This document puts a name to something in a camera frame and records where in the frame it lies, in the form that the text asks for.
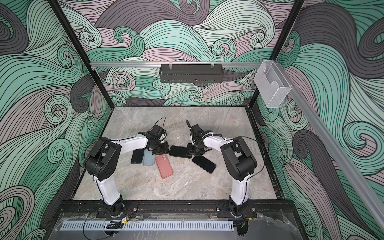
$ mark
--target wall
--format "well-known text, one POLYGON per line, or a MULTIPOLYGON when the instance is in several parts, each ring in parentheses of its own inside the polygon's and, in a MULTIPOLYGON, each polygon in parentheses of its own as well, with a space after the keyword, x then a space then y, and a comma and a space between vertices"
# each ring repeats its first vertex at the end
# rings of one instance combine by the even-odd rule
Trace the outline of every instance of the wall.
MULTIPOLYGON (((356 167, 384 197, 384 1, 327 0, 301 10, 278 61, 356 167)), ((384 239, 291 96, 254 108, 288 199, 310 239, 384 239)))
MULTIPOLYGON (((91 61, 269 59, 294 0, 60 0, 91 61)), ((248 105, 255 69, 224 83, 161 83, 158 68, 99 68, 114 103, 248 105)))
POLYGON ((0 1, 1 239, 44 237, 110 112, 47 1, 0 1))

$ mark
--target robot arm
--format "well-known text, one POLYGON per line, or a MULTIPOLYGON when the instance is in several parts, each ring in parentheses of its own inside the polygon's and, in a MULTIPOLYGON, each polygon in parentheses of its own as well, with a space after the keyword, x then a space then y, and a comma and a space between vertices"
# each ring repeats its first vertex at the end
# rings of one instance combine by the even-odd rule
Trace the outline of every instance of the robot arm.
POLYGON ((123 209, 122 197, 113 177, 119 156, 142 148, 151 149, 152 154, 157 155, 168 153, 168 142, 163 141, 164 133, 165 130, 155 124, 147 132, 139 132, 123 139, 101 137, 92 148, 85 168, 97 183, 103 197, 103 205, 110 211, 111 216, 118 216, 123 209))
POLYGON ((204 148, 215 149, 223 154, 227 170, 233 178, 230 195, 230 200, 233 202, 232 209, 234 213, 239 212, 241 205, 248 200, 248 179, 257 167, 257 161, 251 150, 241 137, 226 139, 210 130, 203 131, 198 125, 191 127, 188 121, 187 125, 192 141, 187 146, 190 155, 202 155, 207 151, 204 148))

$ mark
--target black corner post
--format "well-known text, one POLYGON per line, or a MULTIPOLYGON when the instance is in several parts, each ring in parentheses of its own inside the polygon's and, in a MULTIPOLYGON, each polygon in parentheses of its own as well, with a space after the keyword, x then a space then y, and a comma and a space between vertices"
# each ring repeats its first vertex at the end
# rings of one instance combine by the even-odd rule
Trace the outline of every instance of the black corner post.
POLYGON ((81 60, 87 67, 89 74, 95 81, 97 87, 100 89, 101 94, 104 96, 105 100, 107 101, 109 107, 113 110, 114 109, 114 104, 112 102, 111 97, 109 96, 107 90, 105 89, 98 73, 92 69, 90 60, 85 53, 84 49, 82 48, 79 39, 76 37, 76 34, 74 33, 68 19, 66 18, 63 10, 61 9, 59 3, 57 0, 47 0, 49 5, 51 6, 53 12, 55 13, 57 19, 59 20, 61 26, 63 27, 64 31, 67 33, 69 39, 73 43, 74 48, 76 49, 78 55, 80 56, 81 60))
MULTIPOLYGON (((288 15, 288 18, 285 20, 285 24, 283 27, 283 30, 281 31, 281 34, 279 36, 279 39, 277 40, 277 43, 275 45, 275 48, 272 51, 272 54, 269 58, 269 60, 276 60, 281 48, 283 47, 286 39, 288 38, 289 33, 291 32, 291 29, 293 27, 293 24, 296 21, 297 16, 299 15, 300 9, 304 3, 304 0, 296 0, 295 3, 292 6, 291 12, 288 15)), ((259 96, 260 92, 258 89, 254 92, 251 101, 249 102, 248 107, 252 108, 256 102, 257 97, 259 96)))

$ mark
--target black metal frame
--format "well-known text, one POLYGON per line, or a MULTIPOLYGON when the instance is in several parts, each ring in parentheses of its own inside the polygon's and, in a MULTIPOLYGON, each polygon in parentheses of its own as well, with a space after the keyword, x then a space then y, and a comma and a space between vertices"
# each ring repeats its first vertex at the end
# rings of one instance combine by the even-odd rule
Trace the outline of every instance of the black metal frame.
MULTIPOLYGON (((104 98, 106 99, 108 105, 112 109, 111 114, 107 120, 109 121, 114 108, 116 107, 126 107, 126 106, 115 106, 112 102, 112 99, 110 98, 109 94, 107 93, 102 80, 100 79, 99 75, 95 70, 92 69, 90 65, 90 60, 81 47, 80 41, 76 37, 72 27, 69 24, 68 19, 64 15, 59 3, 57 0, 47 0, 51 8, 53 9, 56 17, 60 21, 61 25, 63 26, 65 32, 67 33, 69 39, 72 41, 77 53, 79 54, 81 60, 86 65, 90 75, 94 79, 96 85, 100 89, 101 93, 103 94, 104 98)), ((283 44, 285 43, 285 40, 287 39, 293 24, 296 20, 296 17, 300 11, 300 8, 303 4, 304 0, 296 0, 292 10, 285 22, 285 25, 283 27, 282 33, 279 36, 279 39, 276 43, 276 46, 271 54, 270 60, 276 60, 277 56, 283 47, 283 44)), ((249 105, 247 106, 236 106, 236 107, 245 107, 246 113, 248 115, 248 119, 251 123, 253 132, 255 134, 256 140, 258 142, 258 146, 260 148, 260 151, 262 152, 265 167, 267 168, 268 174, 270 176, 273 188, 275 190, 275 194, 277 197, 277 200, 248 200, 249 207, 254 207, 256 209, 256 212, 266 213, 266 212, 273 212, 273 211, 280 211, 280 212, 292 212, 296 223, 298 225, 298 228, 300 230, 300 233, 304 240, 307 240, 308 237, 304 231, 303 224, 300 220, 300 217, 297 213, 296 207, 291 200, 285 200, 283 192, 281 190, 280 183, 278 181, 277 175, 275 173, 275 170, 273 168, 272 162, 269 158, 268 151, 265 147, 264 141, 261 137, 261 134, 259 132, 259 129, 256 125, 255 117, 252 113, 252 108, 254 107, 256 103, 256 99, 259 96, 260 92, 258 89, 255 90, 249 105)), ((129 106, 129 107, 234 107, 234 106, 129 106)), ((85 170, 79 179, 79 182, 77 184, 76 190, 73 193, 76 193, 79 184, 84 176, 85 170)), ((127 206, 137 206, 137 211, 134 212, 135 215, 137 214, 151 214, 151 213, 212 213, 217 215, 218 217, 227 217, 229 220, 231 219, 231 216, 228 215, 228 209, 226 206, 228 206, 229 201, 228 200, 124 200, 123 202, 126 203, 127 206)), ((53 227, 56 224, 57 219, 60 216, 60 213, 65 212, 97 212, 100 210, 101 207, 101 201, 99 200, 84 200, 84 201, 74 201, 74 200, 64 200, 62 201, 61 205, 58 208, 58 211, 55 214, 54 219, 52 219, 49 229, 47 229, 47 233, 45 234, 44 239, 48 239, 53 227)))
MULTIPOLYGON (((229 221, 235 223, 241 221, 238 218, 233 217, 229 212, 228 200, 124 200, 125 206, 132 211, 132 217, 138 219, 146 219, 151 214, 205 214, 209 218, 227 218, 229 221)), ((283 221, 283 213, 292 213, 296 222, 297 228, 303 240, 308 240, 308 236, 305 233, 303 223, 296 210, 295 204, 291 200, 248 200, 247 209, 255 209, 254 213, 251 211, 245 212, 247 218, 254 217, 255 214, 261 213, 267 217, 279 219, 283 221)), ((60 214, 62 213, 77 213, 86 214, 91 212, 102 213, 101 200, 83 200, 62 201, 57 212, 50 223, 49 229, 44 236, 44 240, 48 239, 51 235, 56 222, 58 221, 60 214)), ((106 220, 117 220, 119 218, 108 218, 106 220)))
MULTIPOLYGON (((269 60, 277 60, 277 57, 279 56, 279 53, 280 53, 286 39, 288 38, 289 33, 291 32, 293 24, 295 23, 296 18, 299 15, 299 12, 301 10, 301 7, 302 7, 304 1, 305 0, 296 0, 295 3, 293 4, 292 9, 288 15, 288 18, 285 21, 283 30, 281 31, 281 34, 280 34, 280 36, 276 42, 276 45, 273 48, 273 51, 272 51, 272 54, 271 54, 269 60)), ((256 99, 258 96, 259 96, 259 91, 257 90, 253 93, 252 99, 249 102, 250 108, 253 108, 253 106, 256 103, 256 99)))
POLYGON ((260 152, 262 153, 262 157, 265 163, 265 167, 267 168, 269 178, 271 179, 271 183, 273 186, 273 189, 275 190, 276 198, 277 199, 284 199, 284 193, 281 189, 281 185, 279 183, 279 179, 277 178, 276 171, 272 165, 272 161, 269 158, 268 150, 265 147, 264 140, 261 137, 259 128, 256 125, 255 117, 253 116, 253 113, 251 112, 251 109, 245 108, 245 111, 247 112, 249 122, 251 123, 253 133, 255 134, 257 144, 259 146, 260 152))
POLYGON ((105 100, 107 101, 109 107, 113 110, 114 104, 112 102, 111 97, 109 96, 107 90, 105 89, 103 82, 101 81, 99 75, 95 70, 92 69, 90 64, 90 59, 88 58, 88 55, 85 53, 83 47, 80 44, 80 41, 76 37, 76 34, 74 33, 67 17, 65 16, 63 10, 61 9, 59 3, 57 0, 47 0, 49 5, 51 6, 53 12, 55 13, 57 19, 59 20, 61 26, 63 27, 64 31, 67 33, 68 38, 71 40, 75 50, 77 51, 78 55, 80 56, 81 60, 87 67, 89 74, 95 81, 97 87, 100 89, 101 94, 104 96, 105 100))

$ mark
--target red wire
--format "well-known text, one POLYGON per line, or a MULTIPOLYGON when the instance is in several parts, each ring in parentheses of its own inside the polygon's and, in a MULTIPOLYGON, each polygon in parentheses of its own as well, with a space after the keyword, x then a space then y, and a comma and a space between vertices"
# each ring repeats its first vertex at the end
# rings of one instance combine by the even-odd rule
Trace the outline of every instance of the red wire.
POLYGON ((132 210, 131 209, 124 209, 124 210, 129 210, 131 212, 131 218, 133 216, 132 210))

